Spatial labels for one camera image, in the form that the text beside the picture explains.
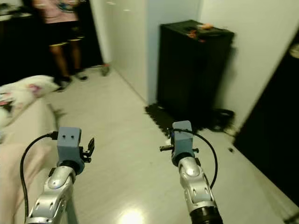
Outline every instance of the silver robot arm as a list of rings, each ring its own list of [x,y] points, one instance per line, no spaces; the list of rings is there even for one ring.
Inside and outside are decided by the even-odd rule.
[[[189,121],[173,123],[173,129],[192,131]],[[192,149],[193,135],[174,131],[171,145],[160,151],[172,150],[172,163],[178,167],[180,182],[184,189],[187,208],[193,224],[222,224],[217,204],[199,160]]]
[[[94,150],[94,139],[88,151],[79,147],[81,130],[61,127],[58,132],[57,148],[59,161],[46,180],[43,192],[38,197],[25,224],[59,224],[63,212],[67,213],[68,223],[78,224],[72,201],[76,175],[84,170],[84,163],[90,162]]]

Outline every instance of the black shorts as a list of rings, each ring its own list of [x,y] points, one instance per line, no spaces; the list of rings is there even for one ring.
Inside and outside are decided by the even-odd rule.
[[[84,38],[78,21],[49,23],[46,24],[46,30],[50,46],[63,45]]]

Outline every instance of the white wall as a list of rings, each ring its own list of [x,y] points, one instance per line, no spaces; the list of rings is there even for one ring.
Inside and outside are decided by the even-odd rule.
[[[159,25],[163,23],[196,20],[200,0],[148,0],[147,2],[147,102],[156,101],[159,52]]]
[[[204,0],[199,21],[236,33],[217,105],[241,127],[273,75],[299,24],[299,0]]]
[[[112,66],[147,99],[146,1],[101,0]]]

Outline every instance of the black cabinet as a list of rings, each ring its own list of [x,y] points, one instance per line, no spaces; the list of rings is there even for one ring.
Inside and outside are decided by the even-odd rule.
[[[157,101],[177,120],[205,127],[234,34],[213,28],[190,37],[200,23],[161,25]]]

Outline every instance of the floral pillow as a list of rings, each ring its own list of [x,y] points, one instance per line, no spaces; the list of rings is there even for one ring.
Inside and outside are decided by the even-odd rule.
[[[53,77],[32,76],[0,87],[0,128],[10,124],[37,98],[56,90]]]

